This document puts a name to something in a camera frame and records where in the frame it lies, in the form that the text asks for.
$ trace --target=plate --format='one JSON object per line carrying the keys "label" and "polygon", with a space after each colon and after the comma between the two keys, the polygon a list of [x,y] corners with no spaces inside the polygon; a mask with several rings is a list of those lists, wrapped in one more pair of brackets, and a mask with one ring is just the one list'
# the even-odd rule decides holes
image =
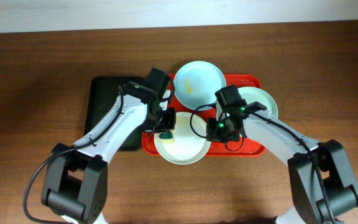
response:
{"label": "plate", "polygon": [[[256,88],[256,87],[242,87],[239,88],[239,93],[243,99],[246,100],[247,104],[251,104],[253,102],[262,103],[267,107],[269,111],[272,112],[273,116],[278,118],[278,106],[274,101],[273,97],[270,96],[266,91]],[[222,108],[219,104],[216,105],[217,118],[222,112]]]}
{"label": "plate", "polygon": [[176,88],[176,98],[191,110],[214,103],[215,92],[226,86],[226,80],[220,69],[209,62],[202,61],[190,62],[180,68],[173,83]]}
{"label": "plate", "polygon": [[[188,112],[178,112],[173,135],[175,143],[161,143],[158,134],[154,134],[154,144],[158,153],[167,161],[179,165],[187,165],[200,160],[208,152],[211,142],[198,137],[190,128]],[[193,116],[193,128],[202,135],[206,135],[206,123],[197,115]]]}

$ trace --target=wooden tabletop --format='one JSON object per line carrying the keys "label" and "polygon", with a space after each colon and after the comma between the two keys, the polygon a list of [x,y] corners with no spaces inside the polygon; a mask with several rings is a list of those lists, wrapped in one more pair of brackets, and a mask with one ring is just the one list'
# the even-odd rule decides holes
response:
{"label": "wooden tabletop", "polygon": [[[358,180],[358,21],[0,34],[0,223],[30,223],[22,197],[56,143],[83,134],[91,80],[176,72],[194,60],[251,73],[299,132],[346,148]],[[30,213],[61,220],[40,203]],[[291,205],[285,165],[205,157],[188,166],[119,152],[109,166],[110,223],[219,223],[275,217]],[[340,216],[358,223],[358,208]]]}

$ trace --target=black tray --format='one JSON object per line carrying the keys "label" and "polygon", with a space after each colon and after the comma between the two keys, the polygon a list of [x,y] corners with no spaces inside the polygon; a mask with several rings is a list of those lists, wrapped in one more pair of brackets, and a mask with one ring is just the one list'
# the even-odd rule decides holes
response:
{"label": "black tray", "polygon": [[[127,82],[138,82],[141,77],[95,77],[91,84],[85,133],[107,114],[118,97],[118,86]],[[138,151],[142,140],[142,131],[135,129],[124,141],[119,151]]]}

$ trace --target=white background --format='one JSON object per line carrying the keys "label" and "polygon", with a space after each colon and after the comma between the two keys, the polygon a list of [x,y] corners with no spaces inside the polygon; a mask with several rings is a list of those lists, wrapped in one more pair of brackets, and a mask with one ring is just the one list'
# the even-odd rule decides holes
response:
{"label": "white background", "polygon": [[0,0],[0,32],[358,19],[358,0]]}

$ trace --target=yellow stain on plate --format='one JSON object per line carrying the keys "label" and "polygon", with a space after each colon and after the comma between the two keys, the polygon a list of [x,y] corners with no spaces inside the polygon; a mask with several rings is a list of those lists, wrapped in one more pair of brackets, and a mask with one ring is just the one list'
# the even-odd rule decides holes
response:
{"label": "yellow stain on plate", "polygon": [[185,88],[186,88],[186,92],[188,94],[190,94],[192,92],[192,89],[191,89],[191,86],[190,86],[190,80],[188,78],[185,80]]}

